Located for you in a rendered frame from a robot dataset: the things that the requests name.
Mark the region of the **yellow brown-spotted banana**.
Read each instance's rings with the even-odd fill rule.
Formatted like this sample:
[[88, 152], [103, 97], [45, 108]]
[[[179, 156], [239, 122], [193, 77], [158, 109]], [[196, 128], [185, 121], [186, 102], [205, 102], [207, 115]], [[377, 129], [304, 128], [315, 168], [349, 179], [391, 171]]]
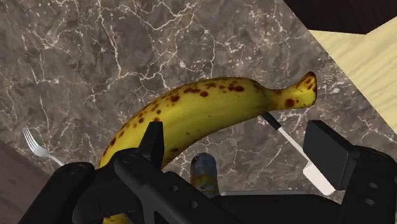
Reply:
[[104, 167], [114, 153], [137, 148], [150, 122], [162, 122], [166, 166], [198, 140], [266, 112], [314, 105], [317, 80], [308, 72], [294, 85], [269, 89], [247, 77], [220, 77], [187, 83], [149, 102], [112, 137], [99, 160]]

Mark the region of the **silver fork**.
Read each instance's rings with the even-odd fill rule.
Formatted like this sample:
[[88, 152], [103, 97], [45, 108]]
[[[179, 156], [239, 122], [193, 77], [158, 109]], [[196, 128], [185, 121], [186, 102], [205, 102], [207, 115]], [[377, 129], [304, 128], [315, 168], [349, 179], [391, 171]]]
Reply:
[[53, 156], [51, 153], [48, 152], [48, 150], [42, 146], [40, 146], [36, 140], [33, 138], [28, 126], [25, 126], [22, 130], [22, 133], [24, 135], [25, 141], [29, 147], [29, 149], [33, 152], [38, 157], [41, 158], [50, 158], [54, 162], [58, 163], [60, 166], [63, 166], [64, 163], [61, 162], [58, 158]]

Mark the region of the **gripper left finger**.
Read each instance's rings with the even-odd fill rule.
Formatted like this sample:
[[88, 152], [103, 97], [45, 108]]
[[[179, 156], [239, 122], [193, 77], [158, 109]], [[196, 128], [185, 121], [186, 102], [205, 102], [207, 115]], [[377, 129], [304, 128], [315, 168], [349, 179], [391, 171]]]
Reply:
[[59, 167], [18, 224], [97, 224], [127, 214], [132, 224], [237, 224], [236, 218], [173, 172], [162, 172], [161, 122], [150, 122], [138, 148], [107, 165]]

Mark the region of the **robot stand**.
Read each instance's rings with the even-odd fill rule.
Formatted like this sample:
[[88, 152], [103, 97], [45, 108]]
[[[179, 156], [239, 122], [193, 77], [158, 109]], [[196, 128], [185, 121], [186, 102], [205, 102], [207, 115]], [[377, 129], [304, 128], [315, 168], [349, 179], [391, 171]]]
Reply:
[[308, 30], [368, 34], [397, 17], [397, 0], [283, 0]]

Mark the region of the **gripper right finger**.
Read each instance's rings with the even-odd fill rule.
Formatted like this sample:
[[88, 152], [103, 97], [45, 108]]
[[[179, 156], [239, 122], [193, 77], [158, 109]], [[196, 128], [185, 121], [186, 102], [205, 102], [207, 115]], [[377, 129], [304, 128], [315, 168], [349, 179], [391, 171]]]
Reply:
[[397, 162], [350, 143], [321, 120], [307, 123], [303, 151], [336, 190], [345, 192], [337, 224], [394, 224]]

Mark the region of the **blue and yellow cylinder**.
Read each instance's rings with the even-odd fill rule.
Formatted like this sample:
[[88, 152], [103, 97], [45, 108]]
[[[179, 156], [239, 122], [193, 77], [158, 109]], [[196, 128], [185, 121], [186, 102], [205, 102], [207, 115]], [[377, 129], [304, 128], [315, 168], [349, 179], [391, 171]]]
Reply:
[[219, 195], [216, 160], [211, 154], [199, 153], [193, 157], [190, 184], [209, 198]]

